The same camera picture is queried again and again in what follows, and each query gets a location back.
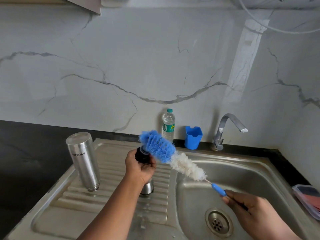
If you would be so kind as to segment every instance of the plastic container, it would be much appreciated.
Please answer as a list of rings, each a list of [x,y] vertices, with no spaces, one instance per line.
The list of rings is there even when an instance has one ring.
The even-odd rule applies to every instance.
[[[302,205],[308,210],[308,212],[318,221],[320,221],[320,211],[314,207],[308,200],[307,196],[318,197],[320,201],[320,193],[311,185],[297,184],[292,187],[294,194],[302,203]]]
[[[171,143],[174,141],[174,123],[176,118],[172,113],[173,110],[171,108],[167,109],[167,113],[163,116],[163,127],[162,134],[163,138],[166,138]]]
[[[191,128],[186,126],[186,138],[184,140],[184,146],[190,150],[195,150],[198,148],[199,142],[202,138],[201,128],[195,126]]]

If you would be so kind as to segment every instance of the blue cup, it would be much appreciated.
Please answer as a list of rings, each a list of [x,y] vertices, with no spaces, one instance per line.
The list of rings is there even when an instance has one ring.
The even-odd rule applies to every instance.
[[[186,126],[186,138],[184,140],[184,146],[190,150],[194,150],[198,148],[199,142],[202,138],[201,128],[195,126],[191,128],[190,126]]]

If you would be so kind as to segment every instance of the black countertop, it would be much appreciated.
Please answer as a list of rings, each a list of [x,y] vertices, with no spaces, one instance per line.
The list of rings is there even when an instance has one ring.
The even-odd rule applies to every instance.
[[[65,140],[77,132],[96,138],[138,142],[138,135],[0,121],[0,239],[24,217],[72,165]],[[184,140],[174,140],[184,148]],[[209,150],[201,142],[199,150]],[[224,145],[223,153],[267,157],[291,185],[310,184],[278,150]]]

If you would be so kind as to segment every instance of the blue bristles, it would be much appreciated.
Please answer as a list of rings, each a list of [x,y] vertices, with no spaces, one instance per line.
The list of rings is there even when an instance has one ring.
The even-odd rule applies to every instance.
[[[162,163],[170,161],[171,156],[176,151],[174,145],[167,139],[162,138],[155,130],[143,131],[139,140],[145,146],[146,151]]]

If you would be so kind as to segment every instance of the chrome tap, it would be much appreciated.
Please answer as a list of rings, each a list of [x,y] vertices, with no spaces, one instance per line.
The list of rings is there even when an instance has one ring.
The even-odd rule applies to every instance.
[[[234,114],[226,113],[221,118],[217,133],[213,138],[211,149],[214,151],[221,151],[223,149],[223,145],[222,145],[223,139],[221,139],[221,137],[222,137],[224,126],[226,125],[226,122],[228,119],[230,119],[235,124],[235,126],[239,129],[240,132],[248,132],[248,129],[241,123],[240,120],[238,120],[237,117],[235,117]]]

